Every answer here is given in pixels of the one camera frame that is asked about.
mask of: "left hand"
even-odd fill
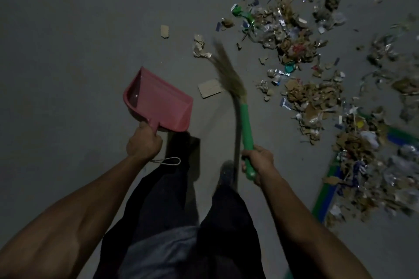
[[[129,156],[150,161],[161,149],[163,141],[155,135],[146,122],[140,122],[132,137],[128,140],[127,153]]]

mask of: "broom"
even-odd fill
[[[219,41],[214,41],[214,47],[216,55],[212,55],[209,60],[215,66],[223,88],[231,94],[233,99],[237,99],[239,101],[244,149],[253,150],[253,137],[250,127],[246,88],[244,87],[240,76],[231,65],[223,44]],[[254,181],[256,172],[250,164],[250,160],[248,158],[245,159],[245,164],[246,177],[249,180]]]

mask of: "hand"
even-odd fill
[[[274,166],[274,155],[261,146],[254,145],[254,150],[243,150],[241,154],[250,159],[250,163],[257,172],[255,183],[260,186],[261,179],[270,176],[279,176]],[[242,169],[246,172],[246,164],[243,161]]]
[[[155,135],[146,122],[140,122],[128,140],[127,153],[136,159],[150,161],[160,152],[162,143],[161,137]]]

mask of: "forearm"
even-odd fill
[[[46,209],[0,251],[0,277],[76,277],[145,163],[127,157]]]
[[[278,172],[267,176],[261,179],[261,187],[294,276],[301,269],[301,261],[306,260],[306,266],[312,266],[313,273],[322,277],[371,278],[351,251],[312,216]],[[297,267],[293,265],[296,259],[299,259]]]

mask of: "broom bristles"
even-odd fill
[[[214,41],[215,55],[209,59],[217,70],[219,81],[223,88],[233,96],[239,99],[242,104],[247,102],[247,91],[243,81],[234,70],[233,65],[228,58],[227,52],[220,41]]]

